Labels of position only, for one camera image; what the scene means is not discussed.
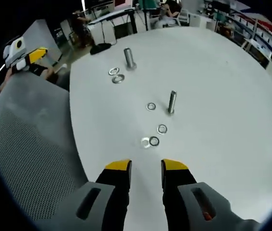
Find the white round table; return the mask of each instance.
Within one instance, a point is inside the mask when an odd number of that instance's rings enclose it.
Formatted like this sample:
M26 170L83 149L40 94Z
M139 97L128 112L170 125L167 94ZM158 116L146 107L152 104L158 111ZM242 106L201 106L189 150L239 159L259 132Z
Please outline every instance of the white round table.
M125 68L131 48L135 71ZM125 75L112 83L108 71ZM177 91L174 114L166 109ZM148 111L146 105L155 103ZM210 30L176 27L118 40L72 64L70 107L84 170L95 181L112 161L131 159L124 230L166 231L161 160L186 164L240 217L272 210L272 80L250 55ZM157 133L165 124L166 134ZM157 136L157 147L141 139Z

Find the silver washer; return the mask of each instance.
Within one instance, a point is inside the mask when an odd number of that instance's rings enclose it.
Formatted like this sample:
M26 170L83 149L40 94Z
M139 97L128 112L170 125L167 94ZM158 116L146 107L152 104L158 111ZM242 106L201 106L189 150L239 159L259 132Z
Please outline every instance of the silver washer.
M150 138L149 137L142 138L140 144L144 148L149 148L151 146L151 144L150 144Z
M147 104L147 109L148 109L149 111L154 111L155 108L156 108L155 103L148 103L148 104Z
M121 83L124 80L124 75L118 74L112 78L113 83Z
M161 135L165 134L167 132L167 127L164 124L160 124L157 127L157 132Z
M114 75L118 74L119 70L120 69L118 67L114 67L114 68L112 68L112 69L109 70L108 74L110 76L114 76Z

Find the chair backrest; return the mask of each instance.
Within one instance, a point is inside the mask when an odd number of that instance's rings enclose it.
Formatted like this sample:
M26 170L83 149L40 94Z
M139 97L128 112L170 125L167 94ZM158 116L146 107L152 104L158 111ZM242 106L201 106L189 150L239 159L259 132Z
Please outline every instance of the chair backrest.
M69 108L69 92L29 72L0 93L0 173L33 220L50 218L87 182Z

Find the metal bolt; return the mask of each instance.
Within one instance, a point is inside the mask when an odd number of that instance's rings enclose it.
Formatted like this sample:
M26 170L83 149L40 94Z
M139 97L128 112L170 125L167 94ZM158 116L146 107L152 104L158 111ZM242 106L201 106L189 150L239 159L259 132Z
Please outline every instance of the metal bolt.
M137 65L134 62L131 49L130 48L125 48L124 49L124 55L125 55L125 59L126 59L126 69L128 71L135 70Z
M168 107L168 113L173 114L174 113L174 104L176 99L176 92L173 90L170 94L170 100L169 100L169 107Z

